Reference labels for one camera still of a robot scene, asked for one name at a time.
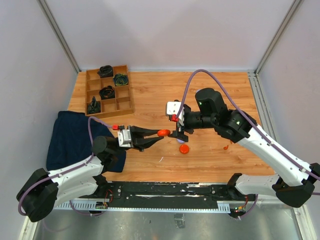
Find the wooden tray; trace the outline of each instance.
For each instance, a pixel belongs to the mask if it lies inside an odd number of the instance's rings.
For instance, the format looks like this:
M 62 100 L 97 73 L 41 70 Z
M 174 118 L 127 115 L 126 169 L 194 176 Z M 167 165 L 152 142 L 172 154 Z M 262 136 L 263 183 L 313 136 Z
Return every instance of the wooden tray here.
M 128 85 L 115 86 L 113 77 L 100 78 L 97 74 L 99 68 L 86 71 L 85 81 L 85 115 L 95 116 L 99 119 L 121 116 L 126 114 L 133 114 L 134 104 L 132 101 L 130 79 Z M 128 76 L 127 65 L 114 66 L 113 76 L 116 74 L 125 74 Z M 114 87 L 115 98 L 101 100 L 99 91 L 107 86 Z M 90 105 L 93 96 L 101 105 L 101 112 L 94 114 L 87 114 L 88 105 Z

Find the wooden table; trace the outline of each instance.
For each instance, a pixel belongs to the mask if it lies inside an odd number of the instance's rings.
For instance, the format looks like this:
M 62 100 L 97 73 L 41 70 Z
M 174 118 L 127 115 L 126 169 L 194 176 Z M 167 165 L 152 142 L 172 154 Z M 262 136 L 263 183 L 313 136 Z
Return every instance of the wooden table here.
M 181 100 L 190 72 L 130 72 L 135 112 L 104 118 L 108 124 L 131 125 L 147 129 L 175 129 L 165 116 L 166 103 Z M 259 116 L 246 72 L 216 72 L 238 106 L 259 121 Z M 78 75 L 69 103 L 69 110 L 85 112 L 86 74 Z M 198 89 L 219 86 L 205 73 L 192 80 L 186 104 L 198 111 L 195 93 Z M 228 108 L 234 109 L 223 96 Z M 206 182 L 225 183 L 234 173 L 272 175 L 274 171 L 247 149 L 223 139 L 213 129 L 198 129 L 189 136 L 188 154 L 179 152 L 180 144 L 166 137 L 144 152 L 127 151 L 122 173 L 107 172 L 110 181 Z

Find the wall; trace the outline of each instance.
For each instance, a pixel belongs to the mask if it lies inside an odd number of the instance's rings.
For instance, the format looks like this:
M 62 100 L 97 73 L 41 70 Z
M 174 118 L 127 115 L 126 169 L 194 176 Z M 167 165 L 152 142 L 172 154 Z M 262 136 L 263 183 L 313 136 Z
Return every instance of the wall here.
M 0 232 L 16 240 L 16 195 L 45 166 L 54 121 L 76 73 L 35 0 L 0 0 Z
M 255 69 L 293 0 L 47 0 L 82 69 Z
M 260 74 L 278 141 L 309 163 L 320 163 L 319 9 L 318 0 L 303 2 Z M 320 238 L 320 197 L 307 206 Z

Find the small orange object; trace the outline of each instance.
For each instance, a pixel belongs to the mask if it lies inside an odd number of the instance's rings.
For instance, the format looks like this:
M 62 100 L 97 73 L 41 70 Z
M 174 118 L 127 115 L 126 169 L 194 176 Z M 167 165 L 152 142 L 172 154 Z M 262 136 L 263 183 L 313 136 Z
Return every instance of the small orange object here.
M 187 154 L 190 150 L 190 148 L 188 147 L 188 145 L 186 144 L 182 144 L 180 147 L 179 147 L 179 150 L 180 150 L 180 153 L 182 154 Z
M 168 136 L 170 133 L 171 133 L 170 130 L 168 130 L 168 129 L 162 129 L 162 130 L 159 130 L 159 131 L 158 131 L 158 136 L 159 136 L 159 137 L 166 137 L 166 136 Z

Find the metal beam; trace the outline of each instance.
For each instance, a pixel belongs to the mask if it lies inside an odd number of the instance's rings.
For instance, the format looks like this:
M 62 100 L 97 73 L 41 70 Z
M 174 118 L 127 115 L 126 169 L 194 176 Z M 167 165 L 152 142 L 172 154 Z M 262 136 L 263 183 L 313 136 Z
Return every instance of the metal beam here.
M 59 43 L 61 44 L 61 47 L 63 48 L 67 58 L 69 59 L 71 65 L 73 66 L 74 70 L 77 73 L 81 72 L 81 69 L 80 69 L 75 57 L 73 56 L 62 32 L 60 31 L 60 29 L 56 23 L 56 20 L 52 14 L 47 2 L 46 2 L 46 0 L 37 0 L 37 2 L 39 3 L 39 6 L 42 9 L 43 14 L 45 15 L 46 19 L 48 20 L 56 38 L 58 39 Z
M 277 45 L 279 39 L 281 38 L 281 36 L 283 35 L 283 33 L 285 32 L 286 28 L 288 27 L 289 23 L 291 22 L 293 16 L 295 15 L 295 13 L 297 12 L 297 10 L 299 9 L 299 7 L 301 6 L 301 4 L 303 3 L 304 0 L 294 0 L 292 5 L 290 6 L 288 12 L 286 13 L 282 23 L 280 24 L 278 30 L 276 31 L 273 39 L 271 40 L 268 48 L 266 49 L 262 59 L 260 60 L 256 70 L 255 70 L 255 74 L 259 74 L 261 72 L 261 70 L 263 69 L 263 67 L 265 66 L 270 54 L 273 52 L 275 46 Z

